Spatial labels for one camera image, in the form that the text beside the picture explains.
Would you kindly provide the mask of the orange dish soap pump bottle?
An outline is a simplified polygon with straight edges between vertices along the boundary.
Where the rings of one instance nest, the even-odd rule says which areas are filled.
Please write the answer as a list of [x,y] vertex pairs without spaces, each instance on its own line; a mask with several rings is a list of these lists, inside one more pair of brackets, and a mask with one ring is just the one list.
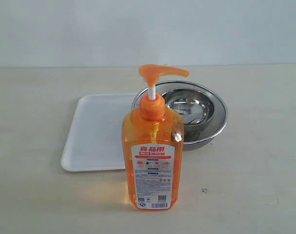
[[129,198],[141,210],[168,210],[178,199],[184,123],[156,92],[156,83],[161,76],[187,77],[189,71],[146,64],[138,73],[148,91],[124,117],[121,134]]

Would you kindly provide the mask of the small stainless steel bowl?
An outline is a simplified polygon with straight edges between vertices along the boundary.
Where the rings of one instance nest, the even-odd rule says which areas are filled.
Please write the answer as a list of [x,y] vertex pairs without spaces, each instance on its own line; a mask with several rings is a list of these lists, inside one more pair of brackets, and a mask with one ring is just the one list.
[[179,113],[187,127],[207,125],[214,116],[213,101],[198,90],[180,88],[168,91],[162,96],[166,106]]

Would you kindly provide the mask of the large stainless steel basin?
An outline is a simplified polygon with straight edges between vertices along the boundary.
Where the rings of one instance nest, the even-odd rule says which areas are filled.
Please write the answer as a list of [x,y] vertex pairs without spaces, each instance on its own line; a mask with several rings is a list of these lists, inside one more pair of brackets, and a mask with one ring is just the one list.
[[156,92],[161,95],[180,88],[198,90],[206,94],[213,101],[215,107],[214,116],[207,125],[198,127],[187,127],[184,125],[183,150],[192,151],[210,143],[222,132],[227,123],[228,110],[221,97],[202,85],[182,80],[163,81],[156,84]]

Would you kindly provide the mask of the white rectangular plastic tray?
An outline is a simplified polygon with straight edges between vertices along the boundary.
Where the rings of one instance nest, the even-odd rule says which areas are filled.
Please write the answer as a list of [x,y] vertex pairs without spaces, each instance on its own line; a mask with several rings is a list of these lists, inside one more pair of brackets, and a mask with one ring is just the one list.
[[60,164],[68,172],[123,170],[124,116],[135,94],[86,95],[79,99]]

